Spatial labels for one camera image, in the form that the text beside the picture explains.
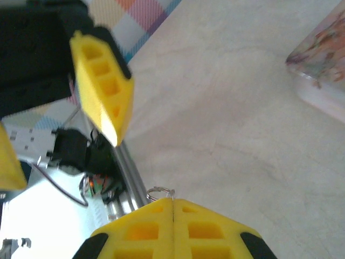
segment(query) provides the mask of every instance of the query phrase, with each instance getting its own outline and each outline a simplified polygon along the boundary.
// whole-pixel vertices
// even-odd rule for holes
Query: cable
[[[69,194],[67,191],[62,189],[43,169],[41,169],[38,165],[31,164],[32,167],[34,167],[38,172],[40,172],[57,190],[59,190],[62,194],[64,194],[66,197],[68,197],[70,200],[78,203],[79,205],[82,205],[84,207],[88,207],[88,202],[82,192],[80,192],[80,195],[84,202],[78,200],[77,198],[73,197],[71,194]]]

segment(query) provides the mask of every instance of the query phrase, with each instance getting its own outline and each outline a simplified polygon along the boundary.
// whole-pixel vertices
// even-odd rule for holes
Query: checkered cloth
[[[108,27],[129,62],[150,36],[171,14],[181,0],[85,0],[96,25]],[[72,96],[3,118],[6,125],[38,130],[55,129],[75,110],[78,101]]]

